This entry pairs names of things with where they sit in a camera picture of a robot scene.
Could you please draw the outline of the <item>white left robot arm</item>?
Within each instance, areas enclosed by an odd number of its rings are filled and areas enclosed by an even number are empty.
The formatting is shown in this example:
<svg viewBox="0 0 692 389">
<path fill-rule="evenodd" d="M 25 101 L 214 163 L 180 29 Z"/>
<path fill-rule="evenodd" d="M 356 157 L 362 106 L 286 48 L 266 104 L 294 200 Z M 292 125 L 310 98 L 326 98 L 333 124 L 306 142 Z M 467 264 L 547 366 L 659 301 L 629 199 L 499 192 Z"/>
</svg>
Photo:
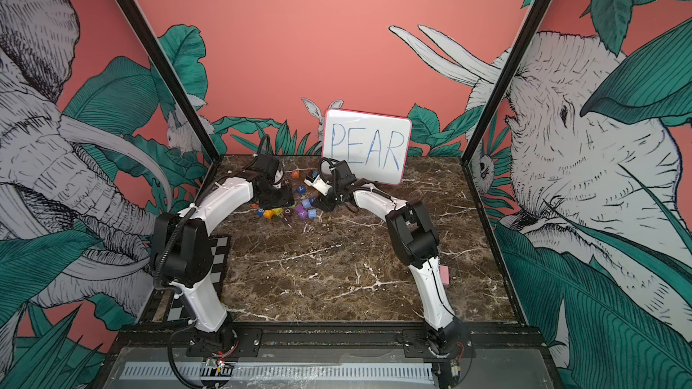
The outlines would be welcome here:
<svg viewBox="0 0 692 389">
<path fill-rule="evenodd" d="M 228 319 L 211 279 L 211 234 L 242 205 L 252 203 L 263 210 L 293 205 L 283 174 L 278 157 L 256 154 L 243 169 L 207 187 L 188 207 L 155 220 L 150 260 L 153 286 L 181 296 L 198 331 L 218 333 Z"/>
</svg>

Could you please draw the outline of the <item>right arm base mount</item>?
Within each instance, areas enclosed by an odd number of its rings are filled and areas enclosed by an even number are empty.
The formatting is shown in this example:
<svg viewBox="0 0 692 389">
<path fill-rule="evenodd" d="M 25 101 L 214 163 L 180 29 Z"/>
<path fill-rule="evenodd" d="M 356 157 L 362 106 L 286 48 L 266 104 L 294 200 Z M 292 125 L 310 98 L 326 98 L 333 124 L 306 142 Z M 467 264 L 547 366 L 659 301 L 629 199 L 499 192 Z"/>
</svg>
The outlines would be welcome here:
<svg viewBox="0 0 692 389">
<path fill-rule="evenodd" d="M 398 340 L 403 344 L 407 358 L 456 360 L 476 356 L 470 333 L 465 329 L 432 331 L 423 327 L 421 330 L 404 330 Z"/>
</svg>

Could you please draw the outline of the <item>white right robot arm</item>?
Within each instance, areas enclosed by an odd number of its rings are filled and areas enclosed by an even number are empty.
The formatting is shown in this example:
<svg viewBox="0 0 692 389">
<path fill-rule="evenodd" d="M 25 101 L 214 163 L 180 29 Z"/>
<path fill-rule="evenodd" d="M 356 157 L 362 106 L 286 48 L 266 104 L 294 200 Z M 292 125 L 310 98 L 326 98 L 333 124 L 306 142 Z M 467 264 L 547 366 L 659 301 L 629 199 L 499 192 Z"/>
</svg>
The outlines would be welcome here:
<svg viewBox="0 0 692 389">
<path fill-rule="evenodd" d="M 336 176 L 331 183 L 314 176 L 306 178 L 305 183 L 320 194 L 315 203 L 325 212 L 351 204 L 385 222 L 396 256 L 413 275 L 423 306 L 426 339 L 435 355 L 446 356 L 472 347 L 470 331 L 452 311 L 445 293 L 440 236 L 422 201 L 396 198 L 353 174 Z"/>
</svg>

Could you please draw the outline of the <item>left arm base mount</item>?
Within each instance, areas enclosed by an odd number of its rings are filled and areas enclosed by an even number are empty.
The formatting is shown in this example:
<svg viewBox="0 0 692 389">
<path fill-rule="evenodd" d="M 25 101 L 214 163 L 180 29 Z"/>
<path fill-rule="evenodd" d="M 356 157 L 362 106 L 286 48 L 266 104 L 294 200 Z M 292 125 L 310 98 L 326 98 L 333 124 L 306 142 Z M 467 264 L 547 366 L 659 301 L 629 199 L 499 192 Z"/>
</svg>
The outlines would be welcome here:
<svg viewBox="0 0 692 389">
<path fill-rule="evenodd" d="M 186 356 L 191 358 L 256 358 L 262 330 L 240 327 L 204 332 L 194 329 Z"/>
</svg>

